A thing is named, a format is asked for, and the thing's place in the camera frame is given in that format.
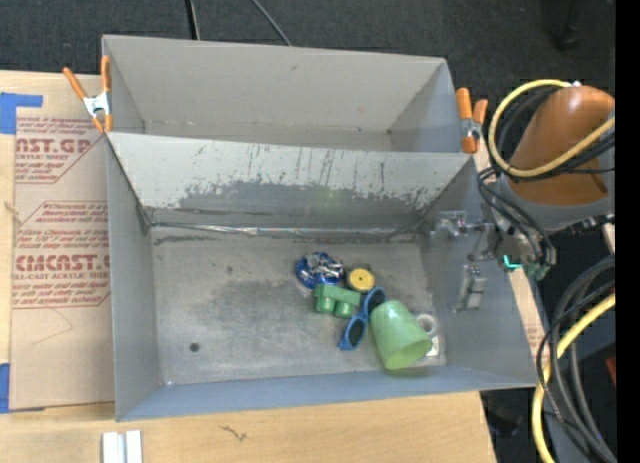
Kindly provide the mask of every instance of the green light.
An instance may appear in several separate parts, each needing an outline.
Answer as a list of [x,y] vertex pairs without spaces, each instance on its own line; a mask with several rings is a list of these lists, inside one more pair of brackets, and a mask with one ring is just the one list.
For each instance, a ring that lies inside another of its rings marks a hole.
[[506,255],[502,256],[502,261],[504,262],[504,265],[507,269],[518,269],[519,267],[522,267],[522,264],[512,264],[511,262],[509,262],[509,257],[507,257]]

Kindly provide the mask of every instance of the dark stain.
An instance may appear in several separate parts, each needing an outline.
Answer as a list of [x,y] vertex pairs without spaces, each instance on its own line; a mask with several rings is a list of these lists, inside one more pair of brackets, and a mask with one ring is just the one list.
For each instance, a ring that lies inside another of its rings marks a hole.
[[247,438],[247,433],[242,433],[241,435],[239,435],[235,429],[229,426],[220,426],[220,429],[222,429],[223,431],[229,431],[229,433],[232,433],[233,436],[236,437],[236,440],[238,440],[239,442],[242,442],[245,438]]

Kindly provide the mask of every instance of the blue sunglasses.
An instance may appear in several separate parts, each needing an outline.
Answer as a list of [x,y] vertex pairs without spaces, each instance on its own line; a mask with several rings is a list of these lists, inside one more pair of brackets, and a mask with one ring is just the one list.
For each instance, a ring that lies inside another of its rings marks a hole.
[[382,287],[375,287],[367,292],[362,302],[362,307],[357,315],[352,317],[344,330],[342,340],[338,347],[343,350],[352,350],[357,348],[364,337],[369,324],[369,317],[373,309],[382,305],[387,300],[387,295]]

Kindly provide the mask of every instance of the yellow cable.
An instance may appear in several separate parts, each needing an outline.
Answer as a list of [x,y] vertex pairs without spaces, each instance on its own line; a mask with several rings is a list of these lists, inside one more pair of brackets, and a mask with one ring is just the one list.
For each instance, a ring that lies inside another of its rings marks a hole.
[[[600,303],[598,303],[595,307],[593,307],[589,312],[587,312],[576,324],[574,324],[571,329],[562,337],[560,343],[558,344],[558,358],[560,358],[567,348],[573,343],[573,341],[578,338],[578,336],[585,330],[587,326],[589,326],[593,321],[598,319],[602,314],[604,314],[607,310],[614,307],[616,304],[616,294],[615,292],[605,299],[603,299]],[[549,377],[551,375],[551,363],[547,363],[544,367],[544,383],[547,384],[549,382]],[[539,383],[536,386],[536,391],[533,395],[533,404],[531,411],[531,427],[533,430],[533,439],[536,443],[536,447],[538,448],[538,453],[542,458],[544,463],[555,463],[555,460],[551,456],[549,449],[547,448],[547,444],[544,440],[544,434],[542,432],[542,402],[544,399],[544,389],[542,384]]]
[[502,116],[502,113],[507,108],[507,106],[515,99],[518,95],[524,93],[525,91],[531,90],[533,88],[538,88],[541,86],[558,86],[560,88],[566,88],[571,86],[571,83],[565,81],[559,81],[556,79],[539,79],[537,81],[531,81],[529,83],[523,84],[519,88],[513,90],[505,99],[500,103],[498,108],[496,109],[493,118],[491,119],[491,124],[489,125],[489,134],[488,134],[488,143],[489,143],[489,152],[493,157],[494,161],[502,170],[507,172],[514,177],[522,177],[522,178],[530,178],[537,177],[538,175],[542,175],[543,173],[547,173],[556,169],[558,166],[566,163],[572,157],[575,157],[580,152],[582,152],[585,148],[595,143],[600,136],[602,136],[605,132],[607,132],[611,127],[615,125],[616,119],[615,116],[607,120],[604,124],[598,127],[595,131],[589,134],[582,141],[578,142],[575,146],[567,150],[561,156],[555,158],[553,161],[539,166],[537,168],[532,168],[530,170],[520,170],[518,168],[512,167],[508,162],[506,162],[500,156],[498,148],[496,146],[496,131],[498,127],[498,120]]

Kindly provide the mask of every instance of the blue tape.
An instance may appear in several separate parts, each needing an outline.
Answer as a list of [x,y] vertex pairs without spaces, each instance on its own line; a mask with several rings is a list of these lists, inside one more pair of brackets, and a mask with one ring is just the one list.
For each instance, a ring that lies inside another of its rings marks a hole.
[[42,107],[42,95],[0,93],[0,134],[16,133],[18,107]]
[[0,413],[9,413],[9,364],[0,364]]

